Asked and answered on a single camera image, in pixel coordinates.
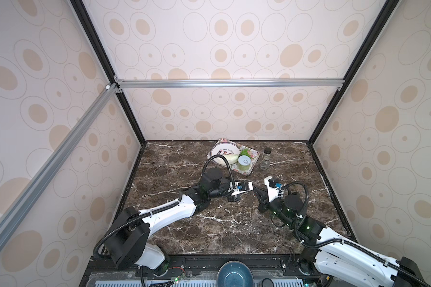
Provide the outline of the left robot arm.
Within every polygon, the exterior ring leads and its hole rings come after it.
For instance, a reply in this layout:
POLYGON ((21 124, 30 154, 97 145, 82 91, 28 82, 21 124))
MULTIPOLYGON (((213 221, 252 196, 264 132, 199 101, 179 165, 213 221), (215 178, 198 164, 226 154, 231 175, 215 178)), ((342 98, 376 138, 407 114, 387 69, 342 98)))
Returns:
POLYGON ((249 181, 235 181, 233 175, 224 177, 217 168, 203 166, 200 180, 180 190, 177 199, 151 209, 125 209, 96 243, 93 257, 111 259, 117 270, 134 265, 147 267, 161 276, 169 266, 169 256, 149 238, 172 223, 190 218, 207 209, 215 198, 236 200, 253 189, 249 181))

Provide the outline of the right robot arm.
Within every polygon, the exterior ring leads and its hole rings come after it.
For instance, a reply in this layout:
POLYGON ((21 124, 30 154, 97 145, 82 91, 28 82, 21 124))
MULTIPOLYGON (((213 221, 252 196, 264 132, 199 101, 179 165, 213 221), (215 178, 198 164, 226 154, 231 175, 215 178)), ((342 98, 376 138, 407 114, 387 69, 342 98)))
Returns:
POLYGON ((265 185, 265 189, 253 188, 258 209, 279 219, 304 247, 296 261, 304 275, 317 270, 356 287, 428 285, 413 260, 397 260, 372 251, 308 216, 310 192, 305 184, 295 181, 282 185, 277 178, 268 177, 265 185))

